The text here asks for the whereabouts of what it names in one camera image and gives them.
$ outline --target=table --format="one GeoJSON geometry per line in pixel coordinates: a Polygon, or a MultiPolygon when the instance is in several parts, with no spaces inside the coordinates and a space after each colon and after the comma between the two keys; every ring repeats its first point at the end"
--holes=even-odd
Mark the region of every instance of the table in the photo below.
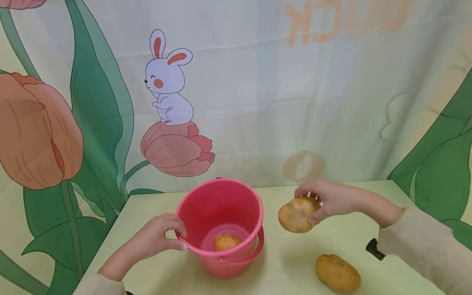
{"type": "MultiPolygon", "coordinates": [[[[391,180],[351,185],[382,194],[399,206],[413,202],[391,180]]],[[[126,290],[135,295],[177,294],[334,294],[316,276],[316,259],[337,254],[354,265],[362,277],[356,295],[443,295],[432,283],[395,256],[377,260],[365,250],[378,235],[368,217],[353,213],[331,217],[307,234],[292,234],[278,223],[277,212],[296,186],[257,188],[264,206],[265,245],[242,276],[231,280],[210,277],[192,253],[166,251],[135,265],[126,275],[126,290]]],[[[132,196],[103,242],[85,277],[96,273],[106,259],[152,216],[175,212],[185,193],[132,196]]]]}

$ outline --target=bucket rim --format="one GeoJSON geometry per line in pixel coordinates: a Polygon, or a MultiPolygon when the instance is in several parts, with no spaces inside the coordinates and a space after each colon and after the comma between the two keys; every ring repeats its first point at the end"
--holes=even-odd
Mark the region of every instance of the bucket rim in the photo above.
{"type": "Polygon", "coordinates": [[[263,210],[263,207],[262,207],[262,200],[261,200],[261,197],[254,191],[254,189],[252,187],[250,187],[249,185],[245,184],[244,182],[241,182],[239,180],[235,180],[235,179],[230,179],[230,178],[216,178],[216,179],[212,179],[212,180],[209,180],[209,181],[205,181],[199,185],[197,185],[196,187],[194,187],[192,190],[190,190],[188,193],[185,194],[185,196],[182,198],[182,200],[180,200],[180,203],[179,205],[177,206],[177,210],[176,210],[176,213],[175,215],[179,216],[179,213],[180,213],[180,210],[182,208],[182,204],[185,202],[185,200],[188,198],[188,196],[195,192],[197,189],[199,189],[201,186],[205,185],[205,184],[209,184],[209,183],[213,183],[213,182],[224,182],[224,181],[231,181],[231,182],[236,182],[240,185],[243,185],[244,187],[248,188],[253,194],[254,196],[256,197],[255,199],[257,200],[257,204],[259,205],[259,218],[257,220],[257,223],[256,223],[256,226],[254,227],[253,231],[249,234],[249,236],[242,242],[240,243],[239,245],[237,245],[236,247],[233,247],[231,249],[228,249],[228,250],[224,250],[224,251],[205,251],[205,250],[202,250],[202,249],[199,249],[193,245],[191,245],[186,239],[184,239],[177,231],[175,231],[176,233],[176,236],[177,236],[177,239],[181,242],[184,242],[185,245],[187,246],[187,249],[190,251],[190,252],[193,252],[199,256],[205,256],[205,257],[224,257],[224,256],[228,256],[228,255],[231,255],[237,251],[239,251],[240,249],[248,246],[250,243],[254,242],[254,240],[256,239],[257,235],[259,234],[261,228],[262,228],[262,221],[263,221],[263,217],[264,217],[264,210],[263,210]]]}

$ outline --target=child's left hand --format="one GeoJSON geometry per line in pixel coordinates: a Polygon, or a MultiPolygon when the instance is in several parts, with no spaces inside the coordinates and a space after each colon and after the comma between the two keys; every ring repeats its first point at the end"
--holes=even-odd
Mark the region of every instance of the child's left hand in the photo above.
{"type": "Polygon", "coordinates": [[[175,214],[164,213],[149,220],[123,246],[132,253],[137,261],[153,257],[169,249],[185,251],[187,246],[184,243],[177,239],[168,239],[166,237],[166,232],[169,230],[175,230],[182,237],[187,237],[182,220],[175,214]]]}
{"type": "Polygon", "coordinates": [[[185,251],[187,246],[177,239],[168,239],[166,232],[175,230],[187,237],[184,223],[171,213],[164,213],[149,220],[129,241],[114,252],[98,273],[114,281],[121,281],[128,271],[141,260],[162,251],[185,251]]]}

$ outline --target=child's arm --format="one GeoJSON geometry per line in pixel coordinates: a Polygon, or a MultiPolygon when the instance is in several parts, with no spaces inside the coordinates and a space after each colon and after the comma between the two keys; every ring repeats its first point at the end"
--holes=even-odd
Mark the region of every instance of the child's arm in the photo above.
{"type": "Polygon", "coordinates": [[[169,230],[176,230],[183,237],[187,235],[183,222],[176,215],[165,213],[153,217],[108,258],[98,274],[81,281],[73,295],[126,295],[121,280],[136,263],[165,250],[186,250],[185,244],[166,238],[169,230]]]}
{"type": "Polygon", "coordinates": [[[472,252],[450,228],[416,207],[406,207],[397,223],[380,229],[377,247],[400,257],[448,295],[472,294],[472,252]]]}
{"type": "Polygon", "coordinates": [[[382,253],[400,257],[448,295],[472,294],[472,252],[428,214],[415,207],[402,209],[365,189],[324,180],[301,185],[295,197],[310,192],[323,202],[310,222],[362,212],[380,226],[378,249],[382,253]]]}

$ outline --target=cartoon rabbit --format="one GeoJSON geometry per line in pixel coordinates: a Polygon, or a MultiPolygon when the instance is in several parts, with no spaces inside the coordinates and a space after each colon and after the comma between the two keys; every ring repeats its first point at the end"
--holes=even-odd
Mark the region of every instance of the cartoon rabbit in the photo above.
{"type": "Polygon", "coordinates": [[[144,82],[157,99],[152,105],[157,108],[161,122],[166,122],[166,125],[186,124],[192,120],[194,109],[190,102],[178,93],[185,85],[184,72],[180,66],[192,60],[192,53],[181,48],[164,58],[166,38],[161,30],[153,31],[150,45],[154,59],[146,66],[144,82]]]}

